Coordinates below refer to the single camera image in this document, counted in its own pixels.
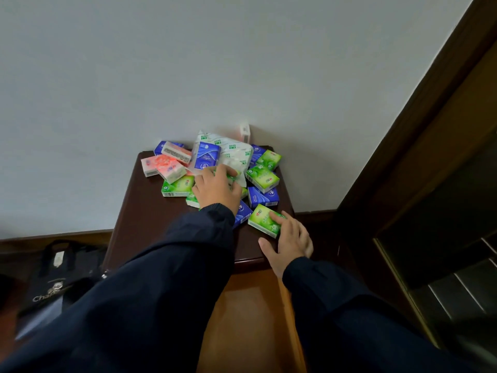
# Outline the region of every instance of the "dark brown tabletop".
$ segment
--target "dark brown tabletop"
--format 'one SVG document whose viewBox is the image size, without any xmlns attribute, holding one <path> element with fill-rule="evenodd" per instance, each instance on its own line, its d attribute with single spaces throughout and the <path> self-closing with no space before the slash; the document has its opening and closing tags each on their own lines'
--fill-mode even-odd
<svg viewBox="0 0 497 373">
<path fill-rule="evenodd" d="M 197 208 L 186 205 L 184 197 L 163 197 L 160 189 L 164 180 L 160 175 L 146 178 L 140 160 L 153 156 L 152 151 L 141 152 L 124 196 L 123 205 L 109 242 L 109 248 L 103 263 L 104 269 L 114 270 L 133 258 L 151 244 L 158 242 L 167 227 L 177 217 L 187 212 L 198 212 Z M 276 189 L 279 203 L 270 207 L 281 213 L 285 210 L 293 216 L 292 203 L 279 168 L 275 170 L 280 182 Z M 246 272 L 269 268 L 262 254 L 258 239 L 267 238 L 276 250 L 277 241 L 245 221 L 234 231 L 235 272 Z"/>
</svg>

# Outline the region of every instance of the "white wall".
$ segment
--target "white wall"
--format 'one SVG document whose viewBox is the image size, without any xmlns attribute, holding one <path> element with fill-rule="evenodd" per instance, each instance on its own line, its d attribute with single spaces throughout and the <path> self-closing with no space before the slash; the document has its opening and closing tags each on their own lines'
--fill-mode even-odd
<svg viewBox="0 0 497 373">
<path fill-rule="evenodd" d="M 0 239 L 113 228 L 136 155 L 252 125 L 338 207 L 471 0 L 0 0 Z"/>
</svg>

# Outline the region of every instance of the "sleeve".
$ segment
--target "sleeve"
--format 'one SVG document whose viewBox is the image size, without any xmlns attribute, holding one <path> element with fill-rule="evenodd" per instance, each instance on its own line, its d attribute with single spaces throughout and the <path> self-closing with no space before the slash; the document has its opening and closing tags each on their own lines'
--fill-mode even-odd
<svg viewBox="0 0 497 373">
<path fill-rule="evenodd" d="M 313 371 L 472 371 L 333 263 L 297 258 L 283 283 Z"/>
<path fill-rule="evenodd" d="M 9 357 L 0 372 L 195 371 L 234 264 L 233 213 L 184 215 Z"/>
</svg>

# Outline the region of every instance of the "person's left hand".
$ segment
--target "person's left hand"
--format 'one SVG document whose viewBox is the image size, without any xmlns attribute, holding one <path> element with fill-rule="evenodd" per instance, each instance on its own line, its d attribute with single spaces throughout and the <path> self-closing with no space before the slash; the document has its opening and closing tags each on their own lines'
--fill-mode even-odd
<svg viewBox="0 0 497 373">
<path fill-rule="evenodd" d="M 233 182 L 230 189 L 227 174 L 232 176 L 238 175 L 235 169 L 225 164 L 204 168 L 202 175 L 196 175 L 195 186 L 193 186 L 192 191 L 200 204 L 200 208 L 221 203 L 228 207 L 234 215 L 237 214 L 242 195 L 242 187 L 238 183 Z"/>
</svg>

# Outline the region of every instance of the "person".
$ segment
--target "person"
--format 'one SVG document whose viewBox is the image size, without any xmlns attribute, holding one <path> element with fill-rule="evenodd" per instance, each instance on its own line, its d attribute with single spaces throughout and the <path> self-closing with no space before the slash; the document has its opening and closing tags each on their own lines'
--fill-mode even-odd
<svg viewBox="0 0 497 373">
<path fill-rule="evenodd" d="M 220 165 L 193 192 L 199 212 L 104 279 L 0 365 L 0 372 L 195 371 L 202 338 L 234 264 L 233 223 L 241 188 Z M 289 289 L 312 371 L 466 372 L 394 308 L 339 267 L 309 259 L 305 227 L 284 212 L 278 252 L 260 248 Z"/>
</svg>

